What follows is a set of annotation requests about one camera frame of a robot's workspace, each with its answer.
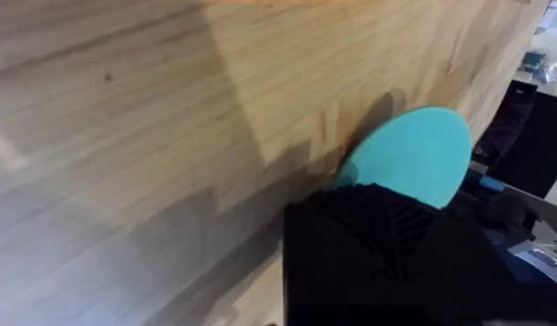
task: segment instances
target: desk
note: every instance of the desk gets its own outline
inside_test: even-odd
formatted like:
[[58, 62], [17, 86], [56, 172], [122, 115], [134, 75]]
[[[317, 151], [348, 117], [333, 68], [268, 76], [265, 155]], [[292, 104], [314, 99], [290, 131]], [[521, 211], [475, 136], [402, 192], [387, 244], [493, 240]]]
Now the desk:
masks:
[[180, 314], [359, 125], [447, 105], [477, 139], [547, 5], [0, 1], [0, 325]]

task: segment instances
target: blue object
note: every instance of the blue object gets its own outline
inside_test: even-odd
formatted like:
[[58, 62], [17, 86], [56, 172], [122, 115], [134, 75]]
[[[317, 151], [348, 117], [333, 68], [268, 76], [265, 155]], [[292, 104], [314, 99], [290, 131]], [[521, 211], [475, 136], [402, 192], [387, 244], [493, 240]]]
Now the blue object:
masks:
[[470, 159], [466, 122], [450, 109], [420, 108], [371, 132], [343, 164], [334, 187], [378, 184], [442, 208], [461, 186]]
[[489, 176], [482, 176], [479, 180], [479, 185], [495, 192], [502, 192], [505, 189], [505, 183]]

